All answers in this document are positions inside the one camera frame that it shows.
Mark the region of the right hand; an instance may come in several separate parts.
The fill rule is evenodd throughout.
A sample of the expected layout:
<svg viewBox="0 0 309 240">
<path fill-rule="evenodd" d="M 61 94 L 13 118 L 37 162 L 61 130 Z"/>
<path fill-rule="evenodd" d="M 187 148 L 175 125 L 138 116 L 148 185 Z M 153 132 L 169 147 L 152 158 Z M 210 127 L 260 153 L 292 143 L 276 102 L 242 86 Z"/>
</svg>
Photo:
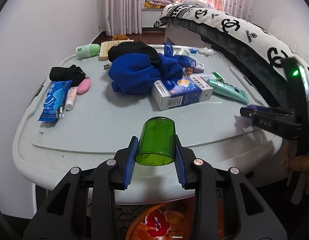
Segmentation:
<svg viewBox="0 0 309 240">
<path fill-rule="evenodd" d="M 284 169 L 288 173 L 290 171 L 302 171 L 308 174 L 309 180 L 309 153 L 306 155 L 300 155 L 297 157 L 292 157 L 293 148 L 292 146 L 287 146 L 284 150 L 287 156 L 284 162 Z"/>
</svg>

